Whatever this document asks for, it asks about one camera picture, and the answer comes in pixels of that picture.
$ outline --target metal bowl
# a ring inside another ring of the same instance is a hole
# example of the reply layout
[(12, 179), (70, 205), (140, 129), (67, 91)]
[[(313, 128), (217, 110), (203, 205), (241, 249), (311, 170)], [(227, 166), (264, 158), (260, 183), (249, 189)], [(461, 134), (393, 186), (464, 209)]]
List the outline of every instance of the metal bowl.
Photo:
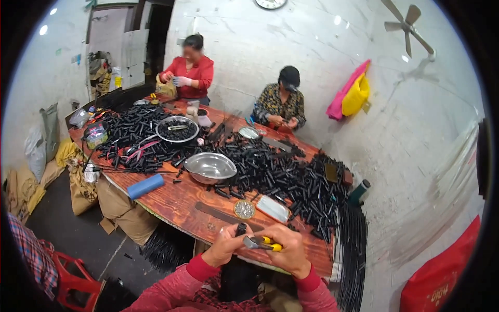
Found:
[[(170, 139), (167, 139), (167, 138), (163, 137), (162, 135), (159, 134), (159, 131), (158, 131), (159, 125), (162, 124), (162, 123), (168, 122), (168, 121), (172, 121), (172, 120), (181, 120), (181, 121), (186, 121), (187, 123), (192, 123), (196, 127), (196, 132), (191, 137), (189, 137), (187, 139), (184, 139), (184, 140), (178, 140), (178, 141), (170, 140)], [(156, 126), (156, 134), (160, 138), (162, 138), (163, 140), (165, 140), (167, 142), (172, 142), (172, 143), (184, 143), (184, 142), (190, 141), (190, 140), (194, 139), (198, 135), (198, 133), (199, 133), (199, 126), (198, 126), (198, 124), (195, 123), (194, 121), (192, 121), (191, 119), (189, 119), (187, 117), (184, 117), (184, 116), (170, 116), (170, 117), (166, 117), (165, 119), (163, 119), (160, 122), (158, 122), (158, 125)]]
[(239, 134), (245, 137), (246, 139), (258, 139), (261, 137), (258, 130), (253, 127), (241, 127), (239, 129)]
[(194, 179), (204, 184), (220, 184), (238, 172), (236, 165), (222, 154), (199, 153), (189, 157), (184, 167)]

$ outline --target doorway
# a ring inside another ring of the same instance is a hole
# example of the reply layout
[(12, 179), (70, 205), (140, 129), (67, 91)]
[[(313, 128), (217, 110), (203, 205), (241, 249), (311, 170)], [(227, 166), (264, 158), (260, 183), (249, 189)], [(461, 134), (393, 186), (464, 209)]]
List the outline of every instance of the doorway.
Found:
[(156, 84), (156, 75), (163, 71), (165, 59), (166, 35), (170, 27), (173, 7), (152, 4), (149, 23), (149, 37), (146, 48), (145, 82)]

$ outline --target pink towel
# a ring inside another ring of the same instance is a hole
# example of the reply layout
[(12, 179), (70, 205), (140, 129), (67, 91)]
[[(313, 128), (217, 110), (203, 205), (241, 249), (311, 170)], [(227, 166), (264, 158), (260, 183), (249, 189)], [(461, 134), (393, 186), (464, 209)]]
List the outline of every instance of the pink towel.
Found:
[(326, 109), (326, 115), (330, 119), (335, 119), (339, 121), (343, 117), (343, 114), (341, 113), (341, 103), (343, 102), (343, 99), (345, 98), (346, 94), (352, 87), (355, 80), (357, 80), (357, 78), (360, 75), (362, 75), (362, 73), (366, 72), (367, 67), (369, 66), (370, 63), (371, 59), (368, 59), (367, 61), (363, 62), (359, 67), (357, 67), (357, 69), (350, 76), (350, 79), (347, 81), (347, 83), (343, 86), (343, 88), (340, 91), (338, 91), (338, 93), (334, 97), (334, 100)]

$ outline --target red bag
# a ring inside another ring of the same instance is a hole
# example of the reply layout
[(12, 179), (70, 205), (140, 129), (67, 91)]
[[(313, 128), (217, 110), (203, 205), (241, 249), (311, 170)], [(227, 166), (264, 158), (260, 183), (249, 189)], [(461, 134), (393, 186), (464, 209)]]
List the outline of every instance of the red bag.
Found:
[(468, 263), (479, 230), (480, 218), (477, 216), (452, 246), (411, 276), (402, 290), (400, 312), (440, 310)]

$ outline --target blue foam roller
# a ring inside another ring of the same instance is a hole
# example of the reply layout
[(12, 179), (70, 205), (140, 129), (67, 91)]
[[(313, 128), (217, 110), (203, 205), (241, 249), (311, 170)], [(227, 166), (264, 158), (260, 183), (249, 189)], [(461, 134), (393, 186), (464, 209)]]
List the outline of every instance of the blue foam roller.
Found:
[(163, 185), (165, 185), (165, 180), (163, 180), (163, 177), (160, 174), (157, 174), (144, 181), (130, 185), (128, 187), (128, 196), (130, 196), (131, 199), (137, 199)]

